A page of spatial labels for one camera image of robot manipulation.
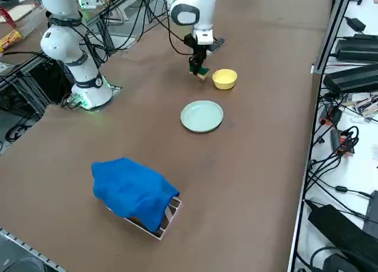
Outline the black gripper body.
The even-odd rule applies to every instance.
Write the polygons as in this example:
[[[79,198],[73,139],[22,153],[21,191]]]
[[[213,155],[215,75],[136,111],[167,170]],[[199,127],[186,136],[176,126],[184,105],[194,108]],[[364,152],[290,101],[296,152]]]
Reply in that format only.
[[[199,58],[199,57],[206,57],[207,52],[210,50],[211,46],[213,45],[213,42],[209,44],[199,44],[197,39],[192,37],[191,38],[191,49],[192,49],[192,57],[193,58]]]

